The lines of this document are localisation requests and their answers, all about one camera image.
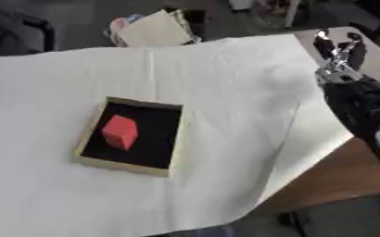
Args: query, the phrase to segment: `chair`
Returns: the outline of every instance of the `chair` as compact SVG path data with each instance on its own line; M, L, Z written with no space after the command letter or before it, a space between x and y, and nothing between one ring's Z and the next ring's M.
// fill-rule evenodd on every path
M43 48L32 49L17 32L20 26L40 31L43 35ZM55 46L55 31L47 20L38 19L23 13L7 12L0 9L0 56L27 55L52 51Z

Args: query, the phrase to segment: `black felt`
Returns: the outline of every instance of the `black felt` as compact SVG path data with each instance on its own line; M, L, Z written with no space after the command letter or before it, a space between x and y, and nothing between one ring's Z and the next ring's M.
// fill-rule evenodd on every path
M179 107L166 109L108 103L82 156L151 168L169 168L181 113ZM102 129L114 115L136 122L138 138L129 151L113 148L105 142Z

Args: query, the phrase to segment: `white paper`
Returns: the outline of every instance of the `white paper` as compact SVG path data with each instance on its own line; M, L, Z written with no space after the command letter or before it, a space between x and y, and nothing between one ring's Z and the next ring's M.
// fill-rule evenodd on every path
M165 10L160 10L116 32L131 47L166 47L189 43L192 38Z
M145 236L241 218L349 133L293 35L0 57L0 236ZM170 178L71 163L106 96L184 105Z

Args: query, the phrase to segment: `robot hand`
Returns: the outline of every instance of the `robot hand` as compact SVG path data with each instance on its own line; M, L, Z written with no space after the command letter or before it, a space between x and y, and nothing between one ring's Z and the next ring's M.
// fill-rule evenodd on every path
M359 34L349 33L350 42L335 47L328 33L321 30L315 36L315 47L328 60L317 69L317 82L343 125L380 158L380 81L357 71L366 53Z

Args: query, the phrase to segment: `wooden table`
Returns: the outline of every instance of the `wooden table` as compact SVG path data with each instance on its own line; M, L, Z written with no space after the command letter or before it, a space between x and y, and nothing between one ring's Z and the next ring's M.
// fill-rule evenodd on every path
M344 42L349 31L358 32L350 27L336 28L331 30L331 37L336 42ZM312 45L315 32L298 31L295 35L317 63L323 65L323 59ZM380 48L367 38L364 41L367 56L361 72L380 81ZM380 193L380 160L364 142L353 138L258 209L264 213L286 212L377 193Z

